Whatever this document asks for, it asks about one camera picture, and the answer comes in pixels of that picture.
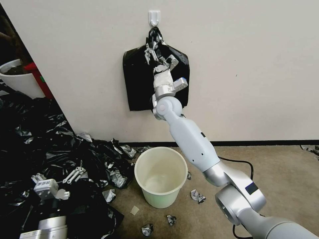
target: black cable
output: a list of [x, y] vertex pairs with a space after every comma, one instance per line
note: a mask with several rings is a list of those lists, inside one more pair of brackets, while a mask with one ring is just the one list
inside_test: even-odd
[[239, 237], [239, 236], [237, 236], [236, 233], [235, 233], [235, 225], [233, 225], [233, 235], [237, 239], [253, 239], [253, 237]]
[[[225, 160], [225, 161], [230, 161], [230, 162], [235, 162], [235, 163], [247, 163], [249, 164], [250, 166], [250, 179], [252, 180], [253, 177], [254, 177], [254, 167], [253, 165], [248, 162], [248, 161], [244, 161], [244, 160], [232, 160], [232, 159], [227, 159], [227, 158], [223, 158], [223, 157], [219, 157], [220, 159], [222, 160]], [[235, 233], [235, 225], [233, 225], [233, 235], [234, 237], [236, 237], [237, 239], [253, 239], [252, 237], [239, 237], [236, 235]]]
[[222, 159], [222, 160], [225, 160], [225, 161], [230, 161], [230, 162], [235, 162], [235, 163], [247, 163], [247, 164], [249, 164], [249, 166], [250, 166], [250, 179], [252, 180], [253, 179], [253, 177], [254, 177], [254, 167], [253, 167], [253, 165], [250, 163], [250, 162], [248, 162], [248, 161], [244, 161], [244, 160], [232, 160], [232, 159], [227, 159], [227, 158], [223, 158], [223, 157], [219, 157], [220, 159]]

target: black trash bag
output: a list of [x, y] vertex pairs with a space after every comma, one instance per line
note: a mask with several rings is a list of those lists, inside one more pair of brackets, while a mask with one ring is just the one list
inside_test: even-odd
[[6, 182], [0, 187], [0, 218], [2, 233], [10, 238], [19, 238], [24, 230], [37, 229], [39, 220], [29, 219], [30, 211], [40, 198], [32, 190], [32, 180]]
[[86, 154], [83, 161], [89, 178], [94, 181], [107, 180], [111, 185], [125, 188], [134, 177], [134, 165], [129, 163], [114, 149], [112, 142], [93, 140], [88, 148], [90, 154]]
[[[189, 62], [186, 54], [167, 45], [157, 27], [149, 31], [146, 43], [151, 48], [158, 45], [156, 55], [158, 58], [163, 56], [167, 59], [173, 55], [178, 61], [178, 65], [171, 71], [173, 80], [184, 77], [189, 84]], [[148, 65], [145, 59], [146, 46], [135, 48], [124, 53], [123, 72], [126, 84], [126, 92], [131, 111], [142, 111], [153, 109], [152, 95], [154, 93], [154, 76], [153, 69], [156, 65]], [[176, 93], [175, 96], [181, 102], [182, 106], [188, 103], [188, 87]]]
[[124, 215], [105, 201], [101, 188], [80, 179], [70, 186], [71, 197], [66, 200], [68, 238], [108, 238], [121, 224]]
[[[81, 200], [87, 190], [97, 194], [96, 183], [99, 184], [100, 180], [107, 180], [110, 184], [123, 188], [134, 177], [134, 165], [125, 159], [126, 154], [115, 150], [112, 142], [93, 140], [90, 143], [77, 137], [55, 100], [31, 99], [23, 93], [12, 91], [0, 96], [0, 114], [1, 217], [8, 222], [7, 228], [14, 228], [17, 235], [21, 231], [36, 229], [39, 221], [36, 213], [29, 213], [37, 210], [36, 201], [39, 200], [33, 191], [34, 183], [31, 180], [31, 176], [36, 173], [43, 173], [47, 178], [60, 182], [60, 188], [79, 187], [78, 192], [75, 190], [71, 194], [71, 202]], [[80, 179], [71, 185], [62, 184], [61, 181], [78, 166], [87, 170], [94, 183], [80, 183], [84, 180]], [[29, 196], [25, 200], [24, 192], [35, 195], [36, 199]], [[85, 198], [101, 199], [82, 204], [88, 215], [81, 213], [76, 219], [88, 221], [86, 226], [81, 227], [88, 232], [92, 232], [90, 227], [101, 226], [104, 231], [96, 229], [96, 233], [104, 236], [112, 233], [123, 217], [113, 208], [103, 205], [102, 202], [106, 202], [101, 192], [97, 197], [94, 195], [89, 193], [89, 198]], [[98, 211], [107, 217], [100, 220], [103, 225], [98, 222], [95, 225], [90, 224], [89, 222], [100, 218]]]

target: white adhesive hook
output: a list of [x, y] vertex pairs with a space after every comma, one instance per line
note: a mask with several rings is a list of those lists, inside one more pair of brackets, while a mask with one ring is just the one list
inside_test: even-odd
[[156, 27], [160, 22], [160, 11], [149, 11], [149, 24]]

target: beige carpet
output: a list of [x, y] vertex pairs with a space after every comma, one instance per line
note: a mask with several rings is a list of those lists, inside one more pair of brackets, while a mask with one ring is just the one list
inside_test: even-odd
[[[279, 216], [293, 220], [319, 236], [319, 161], [315, 155], [299, 146], [216, 147], [219, 156], [248, 160], [254, 166], [254, 182], [267, 199], [261, 210], [266, 216]], [[250, 175], [249, 165], [224, 162]], [[141, 189], [134, 180], [127, 189], [116, 189], [116, 199], [111, 203], [125, 218], [117, 230], [120, 238], [145, 238], [141, 226], [154, 224], [150, 238], [234, 238], [232, 224], [221, 213], [214, 195], [220, 190], [210, 185], [193, 165], [187, 161], [193, 174], [179, 192], [175, 203], [165, 209], [151, 207], [144, 200]], [[189, 196], [197, 189], [207, 197], [198, 204]], [[136, 205], [140, 210], [130, 214]], [[166, 215], [174, 215], [177, 222], [167, 223]], [[236, 227], [237, 235], [248, 236], [243, 227]]]

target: white tape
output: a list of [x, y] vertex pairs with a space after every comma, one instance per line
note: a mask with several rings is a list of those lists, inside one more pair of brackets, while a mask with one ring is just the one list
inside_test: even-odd
[[170, 74], [170, 70], [158, 73], [154, 76], [154, 88], [161, 85], [173, 85], [173, 78]]

